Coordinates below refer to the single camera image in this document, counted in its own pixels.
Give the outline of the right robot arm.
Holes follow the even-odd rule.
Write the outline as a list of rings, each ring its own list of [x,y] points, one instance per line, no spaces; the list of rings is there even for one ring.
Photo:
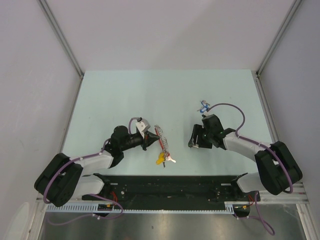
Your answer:
[[[235,129],[223,128],[215,115],[202,117],[195,124],[188,142],[190,148],[213,147],[238,153],[256,163],[256,173],[244,173],[232,181],[231,196],[242,201],[250,192],[267,191],[272,195],[290,194],[303,173],[284,142],[264,143],[239,135]]]

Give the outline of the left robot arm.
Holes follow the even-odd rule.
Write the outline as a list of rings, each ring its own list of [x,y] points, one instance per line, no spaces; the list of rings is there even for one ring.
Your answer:
[[[118,165],[125,151],[138,146],[145,151],[159,139],[147,127],[137,128],[132,134],[126,126],[117,126],[97,153],[74,158],[62,152],[56,154],[35,181],[34,188],[43,196],[45,204],[56,207],[85,195],[105,200],[110,196],[111,188],[97,175],[98,171]]]

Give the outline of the red handled key organizer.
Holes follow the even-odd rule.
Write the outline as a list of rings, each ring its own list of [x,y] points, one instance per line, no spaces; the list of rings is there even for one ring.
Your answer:
[[[159,136],[159,143],[160,143],[162,150],[164,152],[168,153],[169,152],[168,141],[164,137],[164,133],[163,133],[162,128],[159,125],[155,125],[154,130],[155,130],[156,134]]]

